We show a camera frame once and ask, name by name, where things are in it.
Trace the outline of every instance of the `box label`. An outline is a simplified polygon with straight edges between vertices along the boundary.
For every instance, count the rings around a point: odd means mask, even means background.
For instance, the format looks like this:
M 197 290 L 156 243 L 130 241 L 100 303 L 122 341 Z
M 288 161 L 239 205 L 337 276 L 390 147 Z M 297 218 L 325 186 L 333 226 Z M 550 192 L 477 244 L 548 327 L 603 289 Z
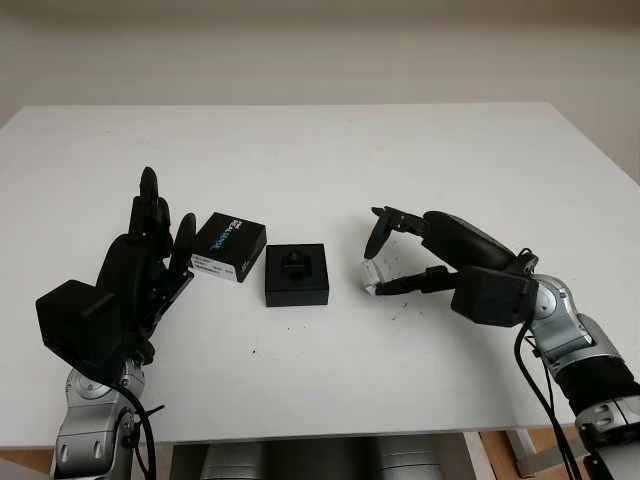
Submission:
M 232 265 L 195 254 L 191 255 L 191 263 L 193 263 L 193 268 L 197 268 L 198 270 L 205 271 L 220 278 L 226 278 L 227 280 L 237 280 L 236 272 Z

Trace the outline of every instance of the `cable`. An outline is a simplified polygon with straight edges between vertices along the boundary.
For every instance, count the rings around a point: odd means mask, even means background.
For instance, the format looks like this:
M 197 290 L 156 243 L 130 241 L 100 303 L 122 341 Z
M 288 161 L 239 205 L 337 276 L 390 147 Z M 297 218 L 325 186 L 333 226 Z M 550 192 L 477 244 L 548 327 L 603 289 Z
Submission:
M 146 480 L 156 480 L 157 472 L 156 472 L 156 446 L 153 443 L 153 431 L 151 430 L 151 422 L 149 422 L 149 415 L 147 411 L 144 409 L 138 397 L 136 397 L 131 390 L 122 385 L 112 384 L 109 385 L 116 392 L 120 393 L 124 398 L 129 400 L 131 405 L 133 405 L 134 410 L 140 417 L 140 423 L 142 424 L 142 429 L 144 430 L 144 437 L 147 442 L 147 458 L 149 461 L 148 468 L 145 468 L 142 463 L 142 458 L 140 456 L 140 451 L 138 450 L 138 445 L 136 444 L 135 451 L 136 457 L 138 458 L 138 462 L 140 463 L 140 469 L 144 473 L 144 478 Z
M 549 369 L 544 364 L 544 362 L 542 362 L 542 368 L 544 368 L 544 376 L 547 379 L 547 390 L 549 391 L 549 406 L 551 407 L 551 411 L 555 415 L 556 414 L 556 407 L 553 404 L 553 390 L 551 388 L 551 376 L 549 375 Z
M 544 395 L 542 395 L 542 392 L 540 391 L 536 383 L 533 381 L 533 378 L 531 378 L 531 375 L 529 374 L 527 367 L 524 365 L 524 362 L 522 361 L 522 354 L 520 353 L 520 349 L 522 348 L 522 341 L 525 337 L 526 332 L 531 327 L 532 323 L 533 323 L 533 316 L 527 319 L 527 321 L 525 321 L 522 324 L 522 328 L 520 328 L 520 331 L 516 336 L 516 341 L 513 345 L 513 354 L 515 356 L 516 363 L 518 364 L 518 367 L 522 372 L 522 375 L 524 376 L 525 380 L 529 384 L 529 387 L 531 387 L 531 390 L 533 390 L 533 393 L 538 398 L 538 401 L 542 404 L 542 407 L 544 408 L 545 412 L 547 413 L 547 416 L 549 417 L 549 420 L 551 421 L 551 425 L 553 426 L 553 431 L 556 435 L 558 449 L 560 450 L 560 453 L 562 455 L 562 460 L 567 470 L 567 474 L 569 475 L 569 479 L 582 480 L 582 475 L 580 473 L 580 470 L 578 469 L 578 465 L 576 464 L 576 459 L 573 457 L 573 453 L 571 452 L 571 447 L 569 446 L 569 442 L 567 442 L 567 437 L 565 437 L 564 431 L 562 430 L 562 427 L 558 423 L 558 419 L 556 418 L 554 411 L 551 410 L 551 407 L 547 403 L 547 400 L 544 398 Z
M 542 368 L 544 369 L 544 376 L 545 376 L 545 379 L 547 381 L 547 391 L 549 392 L 549 406 L 551 407 L 551 411 L 555 415 L 556 408 L 555 408 L 554 401 L 553 401 L 553 389 L 551 388 L 551 377 L 549 375 L 549 369 L 545 365 L 544 360 L 542 360 L 542 356 L 540 355 L 540 350 L 538 350 L 538 345 L 536 345 L 533 342 L 534 337 L 531 336 L 531 335 L 527 335 L 527 336 L 524 337 L 524 340 L 533 349 L 533 355 L 540 359 L 540 363 L 542 364 Z

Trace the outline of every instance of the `black box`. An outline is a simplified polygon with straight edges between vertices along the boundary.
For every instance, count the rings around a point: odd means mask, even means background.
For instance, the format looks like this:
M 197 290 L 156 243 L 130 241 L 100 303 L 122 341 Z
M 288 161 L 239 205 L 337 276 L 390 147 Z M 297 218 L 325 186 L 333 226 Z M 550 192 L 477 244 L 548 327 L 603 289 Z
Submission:
M 267 307 L 326 305 L 329 277 L 324 245 L 267 245 Z
M 264 225 L 215 212 L 196 235 L 193 267 L 242 282 L 267 244 Z

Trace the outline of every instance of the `table surface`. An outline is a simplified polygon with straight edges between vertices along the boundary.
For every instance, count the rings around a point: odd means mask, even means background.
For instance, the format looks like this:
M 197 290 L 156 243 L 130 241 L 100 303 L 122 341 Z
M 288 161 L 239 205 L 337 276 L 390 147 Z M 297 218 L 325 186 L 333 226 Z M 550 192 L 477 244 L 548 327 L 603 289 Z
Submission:
M 548 104 L 28 107 L 0 131 L 0 446 L 54 442 L 69 367 L 42 345 L 34 301 L 95 282 L 145 165 L 174 233 L 220 211 L 266 224 L 270 243 L 323 242 L 331 289 L 326 307 L 269 309 L 264 254 L 243 284 L 196 272 L 152 338 L 142 401 L 167 406 L 159 441 L 548 423 L 517 329 L 472 324 L 451 293 L 361 289 L 373 205 L 531 247 L 640 374 L 640 188 Z M 393 275 L 438 264 L 408 234 L 378 258 Z

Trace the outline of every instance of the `white wall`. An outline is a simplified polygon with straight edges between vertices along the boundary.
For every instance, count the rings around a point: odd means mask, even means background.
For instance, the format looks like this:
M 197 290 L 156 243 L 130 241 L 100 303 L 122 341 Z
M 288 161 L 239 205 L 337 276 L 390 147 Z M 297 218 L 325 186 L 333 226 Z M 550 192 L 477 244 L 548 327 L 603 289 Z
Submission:
M 0 0 L 0 121 L 23 104 L 509 100 L 552 102 L 640 181 L 640 0 Z

